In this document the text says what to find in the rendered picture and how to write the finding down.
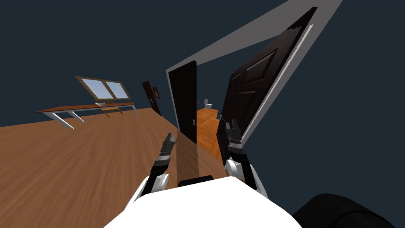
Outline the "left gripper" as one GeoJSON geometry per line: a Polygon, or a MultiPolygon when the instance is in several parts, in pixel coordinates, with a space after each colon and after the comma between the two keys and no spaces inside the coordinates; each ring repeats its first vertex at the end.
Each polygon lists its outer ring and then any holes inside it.
{"type": "Polygon", "coordinates": [[[171,133],[168,133],[161,148],[161,156],[170,156],[175,143],[176,143],[176,136],[172,136],[171,138],[171,133]]]}

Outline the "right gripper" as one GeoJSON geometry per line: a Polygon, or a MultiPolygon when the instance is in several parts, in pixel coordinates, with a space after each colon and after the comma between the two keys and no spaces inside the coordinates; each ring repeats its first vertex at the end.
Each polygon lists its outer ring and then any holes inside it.
{"type": "Polygon", "coordinates": [[[226,134],[227,140],[231,144],[241,144],[242,136],[240,128],[238,127],[238,123],[236,120],[232,120],[232,127],[230,124],[226,122],[226,134]]]}

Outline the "plain black door leaf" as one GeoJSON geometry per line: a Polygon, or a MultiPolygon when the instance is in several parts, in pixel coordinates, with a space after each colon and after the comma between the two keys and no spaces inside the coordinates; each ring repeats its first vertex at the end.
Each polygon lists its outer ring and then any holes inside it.
{"type": "Polygon", "coordinates": [[[168,73],[178,130],[197,143],[197,62],[191,61],[168,73]]]}

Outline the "black panelled door leaf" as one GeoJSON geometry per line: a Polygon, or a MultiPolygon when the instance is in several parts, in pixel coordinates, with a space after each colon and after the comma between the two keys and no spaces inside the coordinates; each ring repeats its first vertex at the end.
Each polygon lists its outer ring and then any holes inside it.
{"type": "Polygon", "coordinates": [[[316,10],[308,10],[231,75],[216,134],[223,164],[230,158],[226,123],[236,120],[241,133],[246,131],[316,10]]]}

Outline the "dark brown door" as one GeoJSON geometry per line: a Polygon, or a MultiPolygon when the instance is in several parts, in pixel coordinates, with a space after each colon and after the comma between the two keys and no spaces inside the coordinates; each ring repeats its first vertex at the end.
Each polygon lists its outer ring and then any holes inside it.
{"type": "Polygon", "coordinates": [[[143,86],[143,88],[144,88],[144,90],[145,90],[145,93],[146,93],[146,96],[147,96],[147,98],[148,98],[148,100],[149,100],[149,102],[150,102],[151,108],[152,108],[158,115],[161,116],[161,112],[159,111],[158,105],[157,105],[157,103],[156,103],[154,93],[153,93],[152,88],[151,88],[151,86],[150,86],[150,82],[149,82],[149,81],[145,81],[145,82],[142,83],[142,86],[143,86]]]}

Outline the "orange wooden chair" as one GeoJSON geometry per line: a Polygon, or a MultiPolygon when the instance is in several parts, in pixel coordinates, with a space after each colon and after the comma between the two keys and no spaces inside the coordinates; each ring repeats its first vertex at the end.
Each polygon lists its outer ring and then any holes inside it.
{"type": "Polygon", "coordinates": [[[119,112],[120,114],[123,115],[123,113],[122,113],[122,111],[121,111],[121,109],[120,109],[119,107],[103,108],[103,109],[101,109],[101,111],[102,111],[104,114],[106,114],[106,116],[108,116],[109,118],[110,118],[109,113],[119,112]]]}

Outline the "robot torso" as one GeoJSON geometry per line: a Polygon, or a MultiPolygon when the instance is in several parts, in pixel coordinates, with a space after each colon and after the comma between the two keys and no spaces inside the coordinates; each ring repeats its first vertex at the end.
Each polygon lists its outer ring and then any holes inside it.
{"type": "Polygon", "coordinates": [[[302,228],[235,177],[146,194],[104,228],[302,228]]]}

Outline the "wood framed window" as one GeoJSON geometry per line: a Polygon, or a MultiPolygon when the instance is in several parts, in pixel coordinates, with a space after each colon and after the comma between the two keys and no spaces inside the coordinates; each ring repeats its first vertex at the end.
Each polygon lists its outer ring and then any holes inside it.
{"type": "Polygon", "coordinates": [[[131,100],[122,82],[75,77],[95,101],[131,100]]]}

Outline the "long brown table white legs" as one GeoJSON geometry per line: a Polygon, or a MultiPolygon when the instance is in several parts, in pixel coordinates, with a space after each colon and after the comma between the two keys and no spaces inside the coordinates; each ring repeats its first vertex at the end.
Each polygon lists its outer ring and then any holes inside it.
{"type": "Polygon", "coordinates": [[[137,115],[138,111],[134,105],[134,103],[95,103],[95,104],[88,104],[88,105],[75,105],[75,106],[59,106],[55,108],[49,108],[46,110],[36,111],[35,113],[43,113],[50,117],[51,119],[61,123],[62,125],[66,126],[67,128],[74,129],[70,124],[68,124],[64,119],[58,116],[58,113],[69,113],[71,116],[77,118],[81,122],[84,122],[75,112],[85,111],[85,110],[103,110],[103,109],[116,109],[116,108],[123,108],[123,107],[131,107],[137,115]]]}

